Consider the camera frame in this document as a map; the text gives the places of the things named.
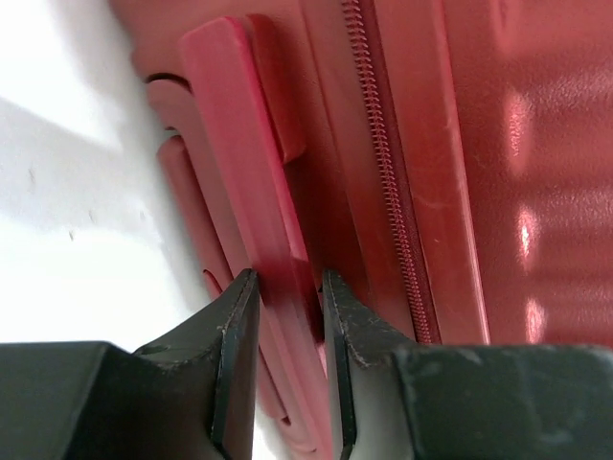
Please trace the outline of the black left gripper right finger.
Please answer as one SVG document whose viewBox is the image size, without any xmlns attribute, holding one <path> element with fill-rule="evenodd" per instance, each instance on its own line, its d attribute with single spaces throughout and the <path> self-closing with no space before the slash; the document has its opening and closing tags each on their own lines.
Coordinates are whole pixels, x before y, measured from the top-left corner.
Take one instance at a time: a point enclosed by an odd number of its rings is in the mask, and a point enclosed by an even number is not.
<svg viewBox="0 0 613 460">
<path fill-rule="evenodd" d="M 322 282 L 337 459 L 608 459 L 612 354 L 595 346 L 422 345 Z"/>
</svg>

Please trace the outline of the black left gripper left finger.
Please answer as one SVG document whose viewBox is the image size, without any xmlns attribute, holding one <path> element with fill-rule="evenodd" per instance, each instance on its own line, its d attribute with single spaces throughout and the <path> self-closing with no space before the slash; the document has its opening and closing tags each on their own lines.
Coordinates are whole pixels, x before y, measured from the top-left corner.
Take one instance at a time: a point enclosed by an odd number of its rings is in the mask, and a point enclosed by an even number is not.
<svg viewBox="0 0 613 460">
<path fill-rule="evenodd" d="M 102 341 L 1 348 L 5 459 L 248 459 L 260 291 L 246 269 L 133 353 Z"/>
</svg>

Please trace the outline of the red hard-shell suitcase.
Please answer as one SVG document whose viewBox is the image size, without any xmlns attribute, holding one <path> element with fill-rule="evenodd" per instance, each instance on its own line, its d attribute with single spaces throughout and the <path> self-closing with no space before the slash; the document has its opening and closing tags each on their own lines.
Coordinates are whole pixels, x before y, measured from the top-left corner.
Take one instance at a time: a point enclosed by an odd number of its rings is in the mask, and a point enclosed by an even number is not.
<svg viewBox="0 0 613 460">
<path fill-rule="evenodd" d="M 322 282 L 422 345 L 612 354 L 608 1 L 114 1 L 203 277 L 260 278 L 261 406 L 337 459 Z"/>
</svg>

